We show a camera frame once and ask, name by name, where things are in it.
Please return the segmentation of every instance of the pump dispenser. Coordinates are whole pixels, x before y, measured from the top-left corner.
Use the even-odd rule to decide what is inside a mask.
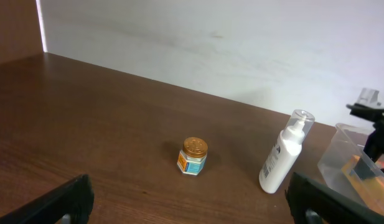
[[[304,110],[294,110],[284,130],[280,132],[260,171],[260,185],[270,194],[276,192],[302,149],[302,142],[315,117]]]

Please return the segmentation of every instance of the pump bottle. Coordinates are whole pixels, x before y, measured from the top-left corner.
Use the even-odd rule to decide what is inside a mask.
[[[260,185],[265,192],[277,191],[300,154],[314,121],[315,117],[307,111],[294,110],[260,171]]]

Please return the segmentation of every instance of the jar lid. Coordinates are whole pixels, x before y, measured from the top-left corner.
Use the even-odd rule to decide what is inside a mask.
[[[184,141],[183,152],[193,158],[202,158],[207,155],[208,146],[203,139],[187,138]]]

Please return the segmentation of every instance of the clear plastic bin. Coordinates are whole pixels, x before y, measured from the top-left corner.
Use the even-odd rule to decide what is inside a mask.
[[[384,215],[384,173],[363,152],[372,131],[341,123],[335,127],[317,165],[327,186]]]

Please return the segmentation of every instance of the wall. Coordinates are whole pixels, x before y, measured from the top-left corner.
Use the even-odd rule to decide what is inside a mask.
[[[0,63],[42,53],[35,0],[0,0]]]
[[[384,102],[384,0],[41,0],[47,50],[320,123]]]

